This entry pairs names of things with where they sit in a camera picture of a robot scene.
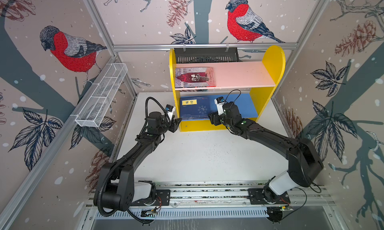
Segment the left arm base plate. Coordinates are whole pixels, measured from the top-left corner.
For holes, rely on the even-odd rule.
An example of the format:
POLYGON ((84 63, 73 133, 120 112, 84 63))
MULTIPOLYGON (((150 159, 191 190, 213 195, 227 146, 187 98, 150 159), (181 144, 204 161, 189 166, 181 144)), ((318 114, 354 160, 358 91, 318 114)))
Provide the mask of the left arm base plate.
POLYGON ((148 200, 138 200, 132 203, 133 207, 159 207, 160 205, 169 206, 171 199, 170 190, 156 190, 156 197, 154 199, 149 198, 148 200))

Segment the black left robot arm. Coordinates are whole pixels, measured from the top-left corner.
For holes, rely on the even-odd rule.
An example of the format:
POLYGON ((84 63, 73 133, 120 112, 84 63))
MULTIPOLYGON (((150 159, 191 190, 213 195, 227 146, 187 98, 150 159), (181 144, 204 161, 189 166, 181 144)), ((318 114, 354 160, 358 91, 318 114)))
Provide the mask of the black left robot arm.
POLYGON ((158 199, 156 184, 152 181, 135 181, 140 164, 165 140, 166 132, 176 132, 181 119, 175 118, 175 107, 167 105, 161 111, 148 112, 148 103, 159 102, 148 97, 145 101, 145 122, 137 135, 136 145, 121 158, 105 163, 100 170, 94 195, 94 206, 103 217, 115 212, 129 212, 137 201, 153 204, 158 199))

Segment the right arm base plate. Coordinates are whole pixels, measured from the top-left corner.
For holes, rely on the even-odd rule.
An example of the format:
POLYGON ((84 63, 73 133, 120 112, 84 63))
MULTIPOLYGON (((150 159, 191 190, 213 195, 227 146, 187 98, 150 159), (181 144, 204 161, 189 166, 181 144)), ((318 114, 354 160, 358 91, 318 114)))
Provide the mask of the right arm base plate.
POLYGON ((288 193, 278 196, 270 190, 261 188, 248 189, 248 200, 251 205, 290 205, 288 193))

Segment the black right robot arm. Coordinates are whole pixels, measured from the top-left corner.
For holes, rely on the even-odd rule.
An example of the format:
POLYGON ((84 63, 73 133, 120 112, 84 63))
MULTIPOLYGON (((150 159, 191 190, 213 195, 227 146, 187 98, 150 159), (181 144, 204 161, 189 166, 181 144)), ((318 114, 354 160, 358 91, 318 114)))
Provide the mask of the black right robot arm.
POLYGON ((231 134, 258 142, 288 160, 288 170, 273 177, 263 188, 264 199, 275 203, 286 191, 310 187, 324 165, 314 144, 308 139, 295 139, 273 132, 249 118, 243 118, 234 102, 223 97, 214 100, 217 111, 209 114, 212 125, 224 125, 231 134))

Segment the red illustrated book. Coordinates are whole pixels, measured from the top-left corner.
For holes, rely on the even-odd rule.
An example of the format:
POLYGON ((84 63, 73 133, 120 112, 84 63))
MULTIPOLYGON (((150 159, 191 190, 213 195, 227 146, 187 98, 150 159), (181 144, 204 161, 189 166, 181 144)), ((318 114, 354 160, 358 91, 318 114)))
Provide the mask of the red illustrated book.
POLYGON ((175 88, 216 87, 215 73, 212 67, 177 68, 175 88))

